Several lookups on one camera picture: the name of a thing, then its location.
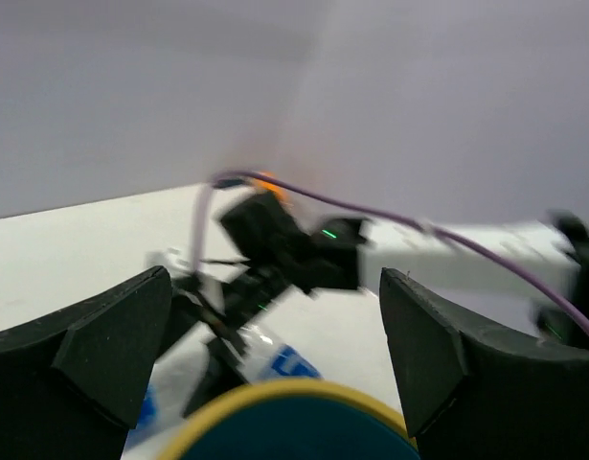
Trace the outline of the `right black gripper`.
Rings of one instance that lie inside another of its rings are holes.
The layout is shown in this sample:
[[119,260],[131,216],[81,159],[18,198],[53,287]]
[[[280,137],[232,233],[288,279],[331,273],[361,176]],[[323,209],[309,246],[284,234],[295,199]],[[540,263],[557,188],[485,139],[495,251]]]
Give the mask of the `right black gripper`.
[[225,212],[219,223],[251,265],[272,265],[303,292],[362,286],[358,249],[362,218],[328,218],[308,231],[271,192],[251,195]]

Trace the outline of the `orange juice bottle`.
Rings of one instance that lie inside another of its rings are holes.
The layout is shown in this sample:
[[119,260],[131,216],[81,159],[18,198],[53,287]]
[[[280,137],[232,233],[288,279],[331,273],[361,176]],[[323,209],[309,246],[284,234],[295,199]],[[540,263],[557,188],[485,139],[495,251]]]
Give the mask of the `orange juice bottle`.
[[281,203],[286,203],[288,201],[286,190],[273,182],[253,178],[252,183],[259,192],[271,192]]

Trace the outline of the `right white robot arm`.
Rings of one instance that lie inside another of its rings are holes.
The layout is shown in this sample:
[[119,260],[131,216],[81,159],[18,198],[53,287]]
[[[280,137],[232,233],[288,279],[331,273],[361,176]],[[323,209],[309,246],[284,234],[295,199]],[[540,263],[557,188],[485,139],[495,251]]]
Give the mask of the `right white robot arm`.
[[278,269],[309,293],[316,288],[378,292],[394,268],[435,288],[544,296],[535,326],[589,349],[589,231],[572,214],[552,222],[432,227],[365,210],[304,231],[270,192],[251,195],[219,219],[252,267]]

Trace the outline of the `blue label bottle large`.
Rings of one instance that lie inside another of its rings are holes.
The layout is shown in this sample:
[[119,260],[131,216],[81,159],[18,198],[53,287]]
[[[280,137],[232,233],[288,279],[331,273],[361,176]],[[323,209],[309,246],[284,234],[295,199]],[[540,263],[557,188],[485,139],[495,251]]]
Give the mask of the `blue label bottle large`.
[[242,329],[242,358],[202,328],[189,333],[154,365],[138,426],[128,434],[124,459],[153,459],[166,439],[203,404],[246,383],[284,377],[320,378],[293,347],[258,323]]

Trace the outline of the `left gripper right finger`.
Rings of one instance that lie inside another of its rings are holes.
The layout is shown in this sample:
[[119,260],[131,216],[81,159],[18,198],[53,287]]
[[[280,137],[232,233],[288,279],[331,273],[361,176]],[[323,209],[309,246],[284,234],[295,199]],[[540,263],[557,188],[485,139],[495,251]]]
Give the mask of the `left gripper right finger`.
[[392,268],[379,299],[422,458],[589,460],[589,351],[501,325]]

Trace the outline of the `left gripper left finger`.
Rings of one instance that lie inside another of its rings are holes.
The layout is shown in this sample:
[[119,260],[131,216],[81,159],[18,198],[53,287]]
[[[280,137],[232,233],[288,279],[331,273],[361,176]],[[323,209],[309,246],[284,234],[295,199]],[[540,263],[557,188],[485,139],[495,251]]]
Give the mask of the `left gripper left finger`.
[[170,312],[161,266],[0,332],[0,459],[118,459]]

